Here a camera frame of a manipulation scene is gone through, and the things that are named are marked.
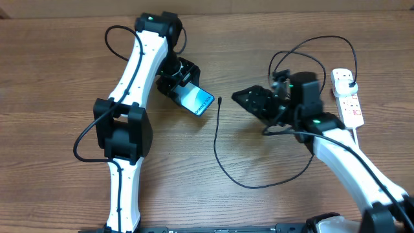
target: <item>white power strip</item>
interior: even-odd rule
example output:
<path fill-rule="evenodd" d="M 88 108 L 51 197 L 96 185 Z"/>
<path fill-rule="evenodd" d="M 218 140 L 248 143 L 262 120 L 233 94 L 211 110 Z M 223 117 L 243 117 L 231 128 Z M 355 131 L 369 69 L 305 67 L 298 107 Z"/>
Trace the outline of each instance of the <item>white power strip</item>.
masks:
<path fill-rule="evenodd" d="M 331 73 L 332 86 L 335 87 L 338 82 L 348 82 L 353 80 L 352 72 L 347 69 L 334 69 Z M 358 100 L 358 95 L 354 92 L 355 89 L 349 88 L 342 89 L 341 97 L 336 97 L 336 106 L 341 121 L 347 129 L 353 131 L 356 145 L 358 145 L 358 139 L 356 137 L 356 128 L 364 124 L 364 118 L 362 117 L 361 105 Z"/>

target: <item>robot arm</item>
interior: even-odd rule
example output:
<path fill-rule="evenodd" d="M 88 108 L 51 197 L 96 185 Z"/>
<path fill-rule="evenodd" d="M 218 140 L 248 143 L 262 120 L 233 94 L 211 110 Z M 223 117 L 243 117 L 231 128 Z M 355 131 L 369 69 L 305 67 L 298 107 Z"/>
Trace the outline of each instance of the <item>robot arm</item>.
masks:
<path fill-rule="evenodd" d="M 348 130 L 336 128 L 324 131 L 323 135 L 337 140 L 357 152 L 398 202 L 403 201 L 404 196 L 408 196 L 404 189 L 390 181 L 365 156 L 354 143 Z M 367 170 L 352 154 L 338 145 L 318 137 L 315 137 L 313 144 L 317 158 L 328 165 L 337 178 L 339 178 L 356 202 L 361 214 L 364 214 L 365 210 L 372 208 L 374 203 L 381 203 L 384 206 L 392 204 L 391 200 L 368 174 Z"/>
<path fill-rule="evenodd" d="M 108 163 L 111 174 L 109 218 L 105 228 L 97 232 L 139 231 L 140 169 L 144 157 L 149 153 L 153 137 L 146 107 L 155 76 L 160 75 L 156 84 L 162 94 L 190 111 L 196 109 L 193 113 L 198 116 L 202 115 L 214 99 L 210 96 L 209 103 L 198 106 L 206 98 L 206 92 L 198 87 L 200 69 L 194 63 L 178 58 L 173 51 L 181 29 L 182 24 L 176 14 L 142 14 L 135 23 L 135 33 L 142 42 L 143 51 L 135 39 L 132 54 L 118 85 L 108 100 L 97 99 L 95 102 L 95 120 L 105 116 L 96 123 L 99 146 L 104 149 L 105 157 L 116 163 Z M 140 67 L 133 79 L 140 58 Z M 110 114 L 105 114 L 121 100 L 130 84 L 128 95 L 122 103 Z M 119 117 L 126 117 L 127 122 L 114 119 Z"/>
<path fill-rule="evenodd" d="M 351 194 L 364 216 L 360 232 L 394 232 L 394 219 L 404 222 L 408 229 L 412 228 L 408 219 L 414 219 L 413 199 L 375 167 L 356 146 L 349 132 L 344 130 L 345 126 L 335 115 L 323 112 L 316 75 L 312 72 L 290 75 L 289 71 L 275 72 L 273 75 L 274 91 L 253 86 L 234 93 L 233 100 L 264 122 L 268 126 L 266 130 L 278 124 L 289 124 L 293 127 L 295 132 L 269 133 L 264 130 L 263 134 L 294 134 L 300 143 L 304 143 L 311 153 L 328 165 Z M 290 98 L 287 93 L 287 79 L 290 81 Z M 355 154 L 333 143 L 334 141 L 342 143 Z M 367 168 L 385 187 L 380 187 Z M 326 217 L 318 216 L 316 221 L 307 221 L 306 227 L 313 225 L 314 232 L 326 232 L 317 229 L 317 223 Z M 343 228 L 332 231 L 330 228 L 328 232 L 354 231 L 346 231 Z"/>

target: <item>black cable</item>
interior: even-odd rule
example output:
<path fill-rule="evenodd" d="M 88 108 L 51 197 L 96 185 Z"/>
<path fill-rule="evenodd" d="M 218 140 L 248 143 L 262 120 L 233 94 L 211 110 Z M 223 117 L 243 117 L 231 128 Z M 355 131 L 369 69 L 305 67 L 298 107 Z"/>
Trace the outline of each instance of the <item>black cable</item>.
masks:
<path fill-rule="evenodd" d="M 285 107 L 282 111 L 279 112 L 278 115 L 276 115 L 276 117 L 273 119 L 273 121 L 266 126 L 263 131 L 261 132 L 262 135 L 266 136 L 266 132 L 268 131 L 268 129 L 272 126 L 276 126 L 278 124 L 278 120 L 279 118 L 282 117 L 282 115 L 285 113 L 285 111 L 288 109 L 288 107 Z"/>
<path fill-rule="evenodd" d="M 222 101 L 222 98 L 221 98 L 221 96 L 219 97 L 219 99 L 218 99 L 218 104 L 219 104 L 219 109 L 217 110 L 217 127 L 215 128 L 215 136 L 214 136 L 214 144 L 213 144 L 213 149 L 214 149 L 214 155 L 215 155 L 215 159 L 217 160 L 217 163 L 219 164 L 219 166 L 220 166 L 220 168 L 222 169 L 222 171 L 224 172 L 224 174 L 226 174 L 227 175 L 227 177 L 230 179 L 230 180 L 232 180 L 235 184 L 237 184 L 237 185 L 239 185 L 239 186 L 242 186 L 243 188 L 248 188 L 248 189 L 260 189 L 260 188 L 268 188 L 268 187 L 271 187 L 271 186 L 276 186 L 276 185 L 279 185 L 279 184 L 284 184 L 284 183 L 287 183 L 287 182 L 289 182 L 289 181 L 292 181 L 292 180 L 294 180 L 294 179 L 296 179 L 296 178 L 298 178 L 300 175 L 302 175 L 303 174 L 303 172 L 305 172 L 306 171 L 306 169 L 309 167 L 309 165 L 311 164 L 311 162 L 312 162 L 312 159 L 313 159 L 313 154 L 312 154 L 312 156 L 310 157 L 310 159 L 309 159 L 309 162 L 308 162 L 308 164 L 306 165 L 306 167 L 301 171 L 301 172 L 299 172 L 297 175 L 295 175 L 295 176 L 293 176 L 293 177 L 291 177 L 291 178 L 289 178 L 289 179 L 286 179 L 286 180 L 284 180 L 284 181 L 280 181 L 280 182 L 277 182 L 277 183 L 274 183 L 274 184 L 267 184 L 267 185 L 263 185 L 263 186 L 247 186 L 247 185 L 244 185 L 244 184 L 241 184 L 241 183 L 239 183 L 239 182 L 237 182 L 235 179 L 233 179 L 233 177 L 231 177 L 227 172 L 226 172 L 226 170 L 223 168 L 223 165 L 221 165 L 221 163 L 220 163 L 220 160 L 219 160 L 219 157 L 217 156 L 217 150 L 215 149 L 215 144 L 216 144 L 216 141 L 217 141 L 217 134 L 218 134 L 218 131 L 219 131 L 219 120 L 220 120 L 220 106 L 221 106 L 221 101 Z"/>
<path fill-rule="evenodd" d="M 138 35 L 135 33 L 134 30 L 125 27 L 125 26 L 120 26 L 120 25 L 114 25 L 109 27 L 106 32 L 105 32 L 105 43 L 107 44 L 109 50 L 111 50 L 115 55 L 117 55 L 118 57 L 122 58 L 122 59 L 126 59 L 124 57 L 122 57 L 121 55 L 117 54 L 114 50 L 111 49 L 111 47 L 108 45 L 107 43 L 107 35 L 108 32 L 114 28 L 121 28 L 124 30 L 129 31 L 130 33 L 134 34 L 135 38 L 138 40 L 138 43 L 140 45 L 140 58 L 138 60 L 138 64 L 136 65 L 134 74 L 132 75 L 131 81 L 129 81 L 129 84 L 127 86 L 127 88 L 125 89 L 123 95 L 121 96 L 121 98 L 119 99 L 119 101 L 117 101 L 117 103 L 114 104 L 114 106 L 112 106 L 110 109 L 108 109 L 106 112 L 104 112 L 101 116 L 99 116 L 96 120 L 94 120 L 92 123 L 90 123 L 83 131 L 82 133 L 80 133 L 79 137 L 76 139 L 74 145 L 73 145 L 73 154 L 74 156 L 82 162 L 111 162 L 113 163 L 117 168 L 118 168 L 118 173 L 119 173 L 119 187 L 118 187 L 118 207 L 116 209 L 116 211 L 118 212 L 118 231 L 121 232 L 121 187 L 122 187 L 122 169 L 121 166 L 115 162 L 112 159 L 84 159 L 82 158 L 79 154 L 78 154 L 78 146 L 80 141 L 82 140 L 82 138 L 88 133 L 89 130 L 91 130 L 99 121 L 101 121 L 103 118 L 105 118 L 108 114 L 112 113 L 121 103 L 122 101 L 124 101 L 125 97 L 127 95 L 129 95 L 129 90 L 135 80 L 136 74 L 138 73 L 138 70 L 141 66 L 141 61 L 142 61 L 142 57 L 144 55 L 143 53 L 143 46 L 142 46 L 142 42 L 141 39 L 138 37 Z"/>
<path fill-rule="evenodd" d="M 134 30 L 130 29 L 129 27 L 120 26 L 120 25 L 114 25 L 114 26 L 110 26 L 110 27 L 106 30 L 106 32 L 105 32 L 105 44 L 106 44 L 106 47 L 108 47 L 108 49 L 109 49 L 109 50 L 110 50 L 113 54 L 115 54 L 115 56 L 117 56 L 117 57 L 119 57 L 119 58 L 121 58 L 121 59 L 123 59 L 123 60 L 125 60 L 125 61 L 129 61 L 129 59 L 128 59 L 128 58 L 126 58 L 126 57 L 124 57 L 124 56 L 120 55 L 119 53 L 115 52 L 115 51 L 111 48 L 111 46 L 109 45 L 109 43 L 108 43 L 108 33 L 109 33 L 109 31 L 110 31 L 110 30 L 112 30 L 112 29 L 114 29 L 114 28 L 122 28 L 122 29 L 125 29 L 125 30 L 128 30 L 128 31 L 134 31 Z"/>
<path fill-rule="evenodd" d="M 304 42 L 302 42 L 302 43 L 300 43 L 299 45 L 296 45 L 292 50 L 290 50 L 286 55 L 284 55 L 284 57 L 282 57 L 282 59 L 280 59 L 280 61 L 279 61 L 279 63 L 276 65 L 276 68 L 275 68 L 275 71 L 276 71 L 276 69 L 279 67 L 279 65 L 280 65 L 280 63 L 289 55 L 289 54 L 291 54 L 291 53 L 293 53 L 296 49 L 298 49 L 301 45 L 303 45 L 304 43 L 306 43 L 306 42 L 308 42 L 308 41 L 311 41 L 311 40 L 314 40 L 314 39 L 320 39 L 320 38 L 338 38 L 338 39 L 342 39 L 342 40 L 344 40 L 345 42 L 347 42 L 348 43 L 348 45 L 351 47 L 351 49 L 352 49 L 352 53 L 353 53 L 353 55 L 354 55 L 354 61 L 355 61 L 355 78 L 354 78 L 354 81 L 352 82 L 352 83 L 350 83 L 349 84 L 349 87 L 353 87 L 353 86 L 355 86 L 355 84 L 356 84 L 356 78 L 357 78 L 357 76 L 358 76 L 358 62 L 356 61 L 356 53 L 355 53 L 355 50 L 354 50 L 354 47 L 352 46 L 352 44 L 351 44 L 351 42 L 349 42 L 349 40 L 347 40 L 347 39 L 345 39 L 345 38 L 343 38 L 343 37 L 341 37 L 341 36 L 317 36 L 317 37 L 315 37 L 315 38 L 311 38 L 311 39 L 307 39 L 307 40 L 305 40 Z"/>
<path fill-rule="evenodd" d="M 268 80 L 270 86 L 271 86 L 271 84 L 270 84 L 270 69 L 272 68 L 272 62 L 273 62 L 274 58 L 277 55 L 281 54 L 281 53 L 288 53 L 288 52 L 289 51 L 279 51 L 279 52 L 275 53 L 275 55 L 273 55 L 273 57 L 272 57 L 272 59 L 271 59 L 271 61 L 269 63 L 269 69 L 268 69 L 268 72 L 267 72 L 267 80 Z M 322 82 L 322 86 L 321 86 L 321 91 L 319 93 L 319 95 L 321 95 L 322 94 L 322 91 L 323 91 L 323 88 L 325 87 L 325 82 L 326 82 L 326 70 L 325 70 L 325 67 L 323 66 L 322 62 L 320 62 L 315 57 L 313 57 L 313 56 L 311 56 L 309 54 L 302 53 L 302 52 L 290 52 L 290 53 L 292 53 L 292 54 L 298 54 L 298 55 L 302 55 L 302 56 L 305 56 L 307 58 L 310 58 L 310 59 L 316 61 L 322 67 L 322 69 L 323 69 L 323 82 Z"/>
<path fill-rule="evenodd" d="M 177 55 L 182 54 L 182 52 L 184 52 L 184 49 L 186 48 L 186 45 L 187 45 L 187 32 L 186 32 L 186 29 L 183 27 L 182 30 L 184 31 L 185 39 L 184 39 L 184 44 L 183 44 L 181 50 L 176 52 Z"/>

